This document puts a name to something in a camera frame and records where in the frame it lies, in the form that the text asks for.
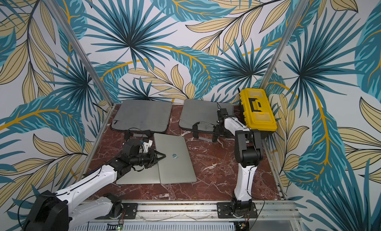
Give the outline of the grey laptop bag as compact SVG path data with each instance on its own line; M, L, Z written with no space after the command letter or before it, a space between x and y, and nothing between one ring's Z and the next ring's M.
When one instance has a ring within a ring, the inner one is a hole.
M193 133L213 134L218 125L218 109L226 109L229 115L234 114L234 105L186 99L181 112L179 126Z
M125 100L122 102L110 127L123 132L125 137L142 134L151 137L166 133L172 110L171 102Z

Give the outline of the silver laptop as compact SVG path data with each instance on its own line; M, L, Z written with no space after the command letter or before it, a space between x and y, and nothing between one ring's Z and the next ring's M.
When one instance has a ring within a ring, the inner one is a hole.
M130 184L159 184L160 175L158 165L154 165L148 169L137 166L136 170L131 170L123 177L116 181L117 185Z
M162 184L197 181L184 137L156 133L154 141L156 151L166 155L158 162Z

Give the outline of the yellow black toolbox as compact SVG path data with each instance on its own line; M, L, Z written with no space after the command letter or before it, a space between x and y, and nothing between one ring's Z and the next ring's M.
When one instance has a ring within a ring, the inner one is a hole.
M261 139L273 134L277 124L265 90L246 88L240 92L241 105L246 126L258 130Z

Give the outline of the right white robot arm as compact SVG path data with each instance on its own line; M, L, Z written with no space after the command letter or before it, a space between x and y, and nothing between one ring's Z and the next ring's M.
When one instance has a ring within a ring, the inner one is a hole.
M239 164L237 184L231 201L234 216L243 216L252 207L252 186L255 171L263 159L261 133L243 125L237 117L229 115L225 108L217 110L217 125L214 126L212 141L218 137L233 135L234 155Z

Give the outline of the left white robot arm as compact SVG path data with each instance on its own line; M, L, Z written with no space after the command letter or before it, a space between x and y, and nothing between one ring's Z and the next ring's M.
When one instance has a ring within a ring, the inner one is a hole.
M54 193L45 191L36 197L23 231L72 231L99 217L120 221L127 212L120 198L107 193L99 199L83 201L103 187L117 181L137 167L148 169L166 158L145 139L129 139L114 158L81 181Z

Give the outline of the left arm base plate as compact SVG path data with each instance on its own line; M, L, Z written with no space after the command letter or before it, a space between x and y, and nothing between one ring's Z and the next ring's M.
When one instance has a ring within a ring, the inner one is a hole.
M119 220L134 220L138 211L137 203L122 203L122 210Z

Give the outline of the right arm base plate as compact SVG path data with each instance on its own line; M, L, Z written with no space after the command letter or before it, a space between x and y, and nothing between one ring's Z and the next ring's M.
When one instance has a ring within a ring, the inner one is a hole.
M217 214L219 219L240 219L240 218L257 218L258 209L252 200L234 203L230 202L218 202Z

